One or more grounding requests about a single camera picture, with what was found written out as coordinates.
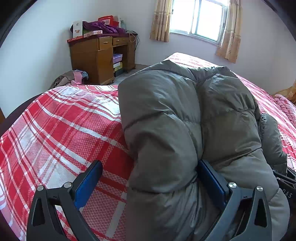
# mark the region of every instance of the wooden desk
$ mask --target wooden desk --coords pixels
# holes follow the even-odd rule
[[[0,124],[5,120],[2,110],[0,109]]]
[[[136,37],[100,37],[70,46],[72,69],[86,71],[89,82],[106,85],[114,80],[113,53],[123,55],[123,70],[135,68]]]

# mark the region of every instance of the beige floral curtain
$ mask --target beige floral curtain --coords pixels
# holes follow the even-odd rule
[[[157,0],[150,32],[150,39],[168,42],[172,5],[173,0]]]
[[[241,41],[242,7],[240,2],[240,0],[229,1],[226,27],[222,41],[216,52],[216,55],[221,56],[232,63],[235,63],[237,60]]]

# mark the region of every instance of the red and white checkered blanket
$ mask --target red and white checkered blanket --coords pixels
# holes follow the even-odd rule
[[[193,67],[213,64],[180,53],[170,60]],[[258,100],[262,112],[279,123],[289,166],[296,167],[296,129],[262,89],[239,77]],[[103,176],[82,211],[100,240],[125,240],[127,180],[133,168],[121,127],[117,86],[68,86],[34,100],[1,137],[0,210],[25,240],[29,208],[38,185],[61,187],[101,160]],[[75,240],[61,208],[59,218]]]

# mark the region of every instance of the white box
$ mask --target white box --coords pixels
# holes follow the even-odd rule
[[[82,36],[82,21],[75,21],[73,23],[73,38],[76,38],[78,36]]]
[[[121,63],[121,62],[118,62],[118,63],[114,64],[114,65],[113,65],[113,68],[116,68],[116,67],[120,66],[120,63]]]
[[[103,30],[95,30],[95,31],[91,31],[91,32],[84,34],[83,37],[86,38],[86,37],[89,37],[89,36],[92,36],[95,34],[102,34],[102,33],[103,33]]]

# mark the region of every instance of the pile of clothes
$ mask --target pile of clothes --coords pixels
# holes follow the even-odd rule
[[[65,85],[81,85],[84,81],[88,80],[89,75],[85,71],[81,70],[70,70],[58,78],[50,86],[50,89],[65,86]]]

